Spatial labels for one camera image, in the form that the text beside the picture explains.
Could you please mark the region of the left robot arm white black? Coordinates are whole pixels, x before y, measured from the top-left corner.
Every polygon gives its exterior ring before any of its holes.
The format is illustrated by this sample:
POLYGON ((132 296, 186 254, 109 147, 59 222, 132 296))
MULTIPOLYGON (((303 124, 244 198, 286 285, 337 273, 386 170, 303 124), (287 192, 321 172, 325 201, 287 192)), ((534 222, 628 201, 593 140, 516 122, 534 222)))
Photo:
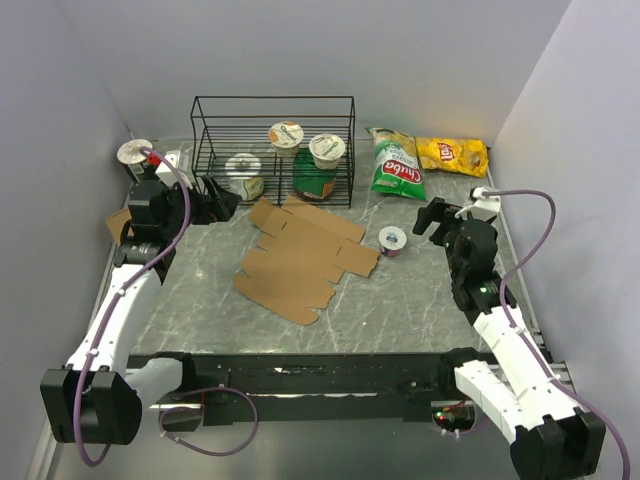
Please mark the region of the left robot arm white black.
POLYGON ((165 395, 185 402, 196 394, 189 353, 159 352, 134 374, 126 368, 187 227, 228 221, 241 201, 212 178, 202 180, 203 193, 158 180, 131 188, 129 218, 96 318, 74 354, 62 367, 47 370, 40 383, 56 441, 128 445, 145 409, 165 395))

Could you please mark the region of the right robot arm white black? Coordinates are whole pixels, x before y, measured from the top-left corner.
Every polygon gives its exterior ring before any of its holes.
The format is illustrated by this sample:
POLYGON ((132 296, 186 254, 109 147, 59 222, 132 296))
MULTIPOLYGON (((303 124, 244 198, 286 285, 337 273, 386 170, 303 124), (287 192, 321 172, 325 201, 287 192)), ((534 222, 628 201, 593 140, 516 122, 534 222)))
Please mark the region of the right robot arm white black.
POLYGON ((413 232, 431 225, 443 247, 458 309, 490 348, 502 373, 476 350, 441 357, 437 386, 446 397, 465 395, 500 430, 522 479, 577 479, 595 472, 606 427, 558 387, 557 377, 527 328, 515 297, 495 269, 498 198, 478 195, 459 207, 436 197, 419 209, 413 232))

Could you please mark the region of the brown cardboard box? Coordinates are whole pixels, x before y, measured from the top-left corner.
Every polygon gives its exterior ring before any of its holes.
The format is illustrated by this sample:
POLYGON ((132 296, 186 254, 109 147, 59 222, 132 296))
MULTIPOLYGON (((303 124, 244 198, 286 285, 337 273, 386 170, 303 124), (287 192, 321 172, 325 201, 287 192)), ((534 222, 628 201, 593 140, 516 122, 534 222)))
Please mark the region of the brown cardboard box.
POLYGON ((297 325, 318 320, 344 273, 367 278, 377 265, 379 252, 361 244, 365 228, 292 195, 280 207, 260 199, 248 218, 262 235, 233 286, 297 325))

